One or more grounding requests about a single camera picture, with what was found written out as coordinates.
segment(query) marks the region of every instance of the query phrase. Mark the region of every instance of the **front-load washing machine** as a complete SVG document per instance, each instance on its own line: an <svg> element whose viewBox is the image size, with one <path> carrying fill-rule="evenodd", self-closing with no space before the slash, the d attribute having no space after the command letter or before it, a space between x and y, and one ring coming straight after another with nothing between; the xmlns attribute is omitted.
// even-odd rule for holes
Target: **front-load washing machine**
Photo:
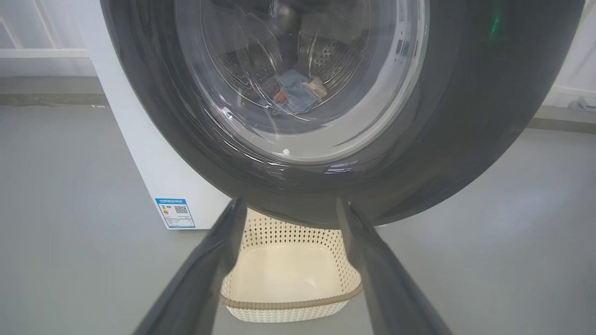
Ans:
<svg viewBox="0 0 596 335"><path fill-rule="evenodd" d="M230 197L338 228L455 194L517 138L583 1L85 0L89 53L169 229Z"/></svg>

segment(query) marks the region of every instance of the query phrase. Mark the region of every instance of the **laundry basket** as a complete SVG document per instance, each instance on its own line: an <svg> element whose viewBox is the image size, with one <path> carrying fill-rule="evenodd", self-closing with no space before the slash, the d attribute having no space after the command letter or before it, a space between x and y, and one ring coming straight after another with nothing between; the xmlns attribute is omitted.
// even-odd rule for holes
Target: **laundry basket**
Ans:
<svg viewBox="0 0 596 335"><path fill-rule="evenodd" d="M249 210L220 301L243 321L293 322L335 314L361 291L339 230L301 227Z"/></svg>

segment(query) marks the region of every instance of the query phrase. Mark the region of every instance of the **stainless steel drum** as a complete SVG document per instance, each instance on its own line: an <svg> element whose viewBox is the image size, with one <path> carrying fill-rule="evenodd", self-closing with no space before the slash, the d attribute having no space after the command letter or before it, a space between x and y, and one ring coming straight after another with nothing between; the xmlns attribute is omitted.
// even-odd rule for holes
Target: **stainless steel drum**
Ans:
<svg viewBox="0 0 596 335"><path fill-rule="evenodd" d="M425 0L178 0L207 111L246 147L330 162L399 114L424 57Z"/></svg>

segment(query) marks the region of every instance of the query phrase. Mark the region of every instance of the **floor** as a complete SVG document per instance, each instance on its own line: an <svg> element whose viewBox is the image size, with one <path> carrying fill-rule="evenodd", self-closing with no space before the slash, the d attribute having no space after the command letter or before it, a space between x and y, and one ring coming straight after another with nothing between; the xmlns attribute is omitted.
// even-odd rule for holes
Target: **floor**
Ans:
<svg viewBox="0 0 596 335"><path fill-rule="evenodd" d="M596 135L527 129L479 179L380 228L455 334L593 334ZM0 106L0 333L130 334L204 231L167 231L108 107ZM213 334L372 334L339 313Z"/></svg>

